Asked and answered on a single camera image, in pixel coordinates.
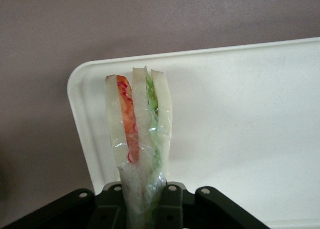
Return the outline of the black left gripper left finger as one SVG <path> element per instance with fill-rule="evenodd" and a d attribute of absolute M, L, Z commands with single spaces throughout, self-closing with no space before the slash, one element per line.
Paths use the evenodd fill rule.
<path fill-rule="evenodd" d="M 5 226 L 6 229 L 126 229 L 122 184 L 109 183 L 98 195 L 77 189 Z"/>

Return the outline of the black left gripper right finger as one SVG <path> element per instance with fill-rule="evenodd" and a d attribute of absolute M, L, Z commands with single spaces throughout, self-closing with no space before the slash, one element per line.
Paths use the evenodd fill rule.
<path fill-rule="evenodd" d="M 194 194 L 169 183 L 159 202 L 160 229 L 267 229 L 268 226 L 217 189 L 204 186 Z"/>

